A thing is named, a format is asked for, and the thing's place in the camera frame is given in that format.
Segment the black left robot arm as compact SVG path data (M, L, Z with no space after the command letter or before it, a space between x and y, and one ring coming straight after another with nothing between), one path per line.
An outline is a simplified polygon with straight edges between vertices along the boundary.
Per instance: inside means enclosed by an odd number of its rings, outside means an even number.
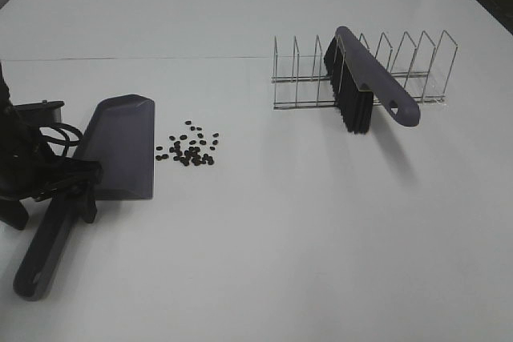
M63 105L54 101L15 106L1 80L1 221L17 230L29 219L22 205L26 198L42 201L64 195L85 205L79 210L85 222L95 219L95 185L102 168L96 161L68 156L83 134L60 121Z

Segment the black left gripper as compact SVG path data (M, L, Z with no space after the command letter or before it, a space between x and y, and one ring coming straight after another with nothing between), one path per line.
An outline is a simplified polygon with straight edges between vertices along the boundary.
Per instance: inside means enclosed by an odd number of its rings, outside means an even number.
M78 201L78 214L94 223L97 207L95 185L100 163L43 153L1 153L1 221L16 230L25 228L29 214L22 201L63 198Z

